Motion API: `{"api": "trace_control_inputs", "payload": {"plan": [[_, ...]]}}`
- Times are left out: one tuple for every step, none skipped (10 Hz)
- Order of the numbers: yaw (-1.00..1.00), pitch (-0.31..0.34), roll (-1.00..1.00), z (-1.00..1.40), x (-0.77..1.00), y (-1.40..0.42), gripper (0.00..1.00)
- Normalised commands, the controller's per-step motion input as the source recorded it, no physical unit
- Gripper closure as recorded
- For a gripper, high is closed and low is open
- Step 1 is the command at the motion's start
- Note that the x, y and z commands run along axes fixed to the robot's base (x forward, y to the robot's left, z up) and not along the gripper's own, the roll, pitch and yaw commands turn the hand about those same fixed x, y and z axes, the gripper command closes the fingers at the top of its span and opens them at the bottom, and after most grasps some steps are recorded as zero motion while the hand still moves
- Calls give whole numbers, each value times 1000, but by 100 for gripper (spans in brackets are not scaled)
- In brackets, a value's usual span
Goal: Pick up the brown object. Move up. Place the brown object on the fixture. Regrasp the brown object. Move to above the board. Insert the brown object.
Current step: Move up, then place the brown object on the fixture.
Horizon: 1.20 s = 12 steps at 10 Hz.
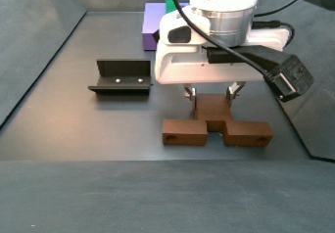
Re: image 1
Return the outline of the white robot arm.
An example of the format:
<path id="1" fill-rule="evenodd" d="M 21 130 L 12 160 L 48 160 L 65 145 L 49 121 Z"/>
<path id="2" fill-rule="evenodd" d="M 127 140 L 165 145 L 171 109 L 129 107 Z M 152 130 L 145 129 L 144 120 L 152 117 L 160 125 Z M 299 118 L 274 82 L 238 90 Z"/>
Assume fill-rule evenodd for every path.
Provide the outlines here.
<path id="1" fill-rule="evenodd" d="M 304 0 L 335 11 L 335 0 Z M 256 23 L 258 0 L 189 0 L 160 21 L 155 77 L 161 84 L 231 82 L 234 98 L 250 80 L 264 80 L 278 99 L 304 94 L 312 76 L 298 56 L 283 52 L 294 33 Z"/>

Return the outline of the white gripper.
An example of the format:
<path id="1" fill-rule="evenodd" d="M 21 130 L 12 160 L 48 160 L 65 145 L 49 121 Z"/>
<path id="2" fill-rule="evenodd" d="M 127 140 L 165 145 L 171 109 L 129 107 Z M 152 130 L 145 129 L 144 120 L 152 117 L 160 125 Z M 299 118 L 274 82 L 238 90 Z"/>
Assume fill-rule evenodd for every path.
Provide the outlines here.
<path id="1" fill-rule="evenodd" d="M 185 6 L 181 11 L 199 29 L 228 48 L 262 45 L 282 51 L 287 45 L 290 31 L 284 27 L 251 28 L 254 9 L 224 13 Z M 184 97 L 192 108 L 196 107 L 196 88 L 191 83 L 235 81 L 227 89 L 231 104 L 246 81 L 262 79 L 262 74 L 235 59 L 228 59 L 226 63 L 211 63 L 207 57 L 210 48 L 215 48 L 215 45 L 187 25 L 177 11 L 163 16 L 155 77 L 160 84 L 184 83 Z"/>

